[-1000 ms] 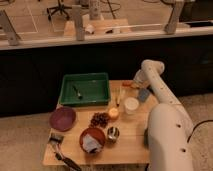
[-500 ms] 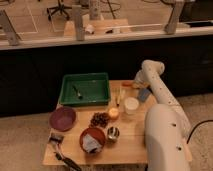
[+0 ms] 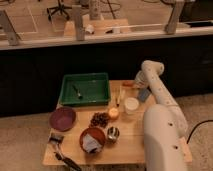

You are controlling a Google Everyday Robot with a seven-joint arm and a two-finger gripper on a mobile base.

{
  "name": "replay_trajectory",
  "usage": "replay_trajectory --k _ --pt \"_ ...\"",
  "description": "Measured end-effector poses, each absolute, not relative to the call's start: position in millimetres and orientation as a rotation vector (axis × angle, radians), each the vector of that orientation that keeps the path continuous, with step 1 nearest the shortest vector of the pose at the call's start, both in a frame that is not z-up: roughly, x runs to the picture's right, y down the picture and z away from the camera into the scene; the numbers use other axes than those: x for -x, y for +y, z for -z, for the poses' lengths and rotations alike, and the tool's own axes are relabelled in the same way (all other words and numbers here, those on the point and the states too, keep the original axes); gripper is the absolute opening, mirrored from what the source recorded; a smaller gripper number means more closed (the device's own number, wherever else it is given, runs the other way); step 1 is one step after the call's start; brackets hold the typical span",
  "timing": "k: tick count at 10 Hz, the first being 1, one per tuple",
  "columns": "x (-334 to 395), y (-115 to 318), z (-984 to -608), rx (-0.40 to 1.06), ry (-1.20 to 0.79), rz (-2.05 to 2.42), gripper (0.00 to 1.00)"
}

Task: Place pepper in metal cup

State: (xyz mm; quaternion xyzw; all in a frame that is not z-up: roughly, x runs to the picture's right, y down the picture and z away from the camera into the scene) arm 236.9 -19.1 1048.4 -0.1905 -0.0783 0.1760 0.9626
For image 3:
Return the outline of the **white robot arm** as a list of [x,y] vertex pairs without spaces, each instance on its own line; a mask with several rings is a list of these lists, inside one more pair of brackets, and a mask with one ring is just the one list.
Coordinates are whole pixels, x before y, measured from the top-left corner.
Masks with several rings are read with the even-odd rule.
[[135,77],[139,86],[149,87],[156,103],[143,115],[144,155],[147,171],[188,171],[180,139],[188,123],[180,106],[160,75],[164,64],[145,60]]

